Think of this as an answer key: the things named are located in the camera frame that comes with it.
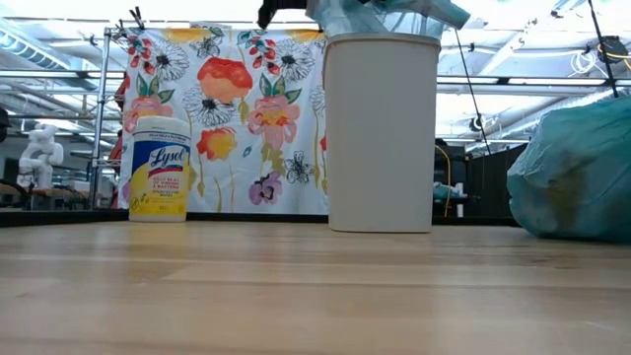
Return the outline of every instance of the white robot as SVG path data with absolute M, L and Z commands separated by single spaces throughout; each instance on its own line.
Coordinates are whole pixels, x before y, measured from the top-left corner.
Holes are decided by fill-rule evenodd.
M 56 131 L 57 127 L 54 125 L 39 123 L 29 132 L 29 145 L 20 157 L 19 185 L 29 187 L 31 183 L 35 183 L 38 188 L 52 187 L 52 165 L 63 162 L 63 147 L 55 143 Z M 31 155 L 37 152 L 43 154 L 32 159 Z

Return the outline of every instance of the lysol logo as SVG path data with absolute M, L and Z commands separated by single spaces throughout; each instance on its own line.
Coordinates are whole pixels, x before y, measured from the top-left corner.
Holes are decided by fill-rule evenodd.
M 160 173 L 182 172 L 186 149 L 169 146 L 152 151 L 149 157 L 149 178 Z

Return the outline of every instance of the wooden table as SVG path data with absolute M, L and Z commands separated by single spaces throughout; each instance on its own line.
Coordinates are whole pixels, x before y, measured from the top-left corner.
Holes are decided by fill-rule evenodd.
M 0 229 L 2 354 L 631 354 L 631 249 L 520 229 Z

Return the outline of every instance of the floral backdrop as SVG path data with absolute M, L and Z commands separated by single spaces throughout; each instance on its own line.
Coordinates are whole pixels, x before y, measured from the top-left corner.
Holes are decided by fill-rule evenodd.
M 326 214 L 318 31 L 206 27 L 129 33 L 119 206 L 144 115 L 191 127 L 188 210 Z

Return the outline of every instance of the garbage bag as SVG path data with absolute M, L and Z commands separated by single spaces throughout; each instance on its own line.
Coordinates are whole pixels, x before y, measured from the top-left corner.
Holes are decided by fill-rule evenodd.
M 310 0 L 307 15 L 328 36 L 404 33 L 436 39 L 445 25 L 461 29 L 470 17 L 450 0 Z
M 508 190 L 513 216 L 536 236 L 631 242 L 631 98 L 546 115 Z

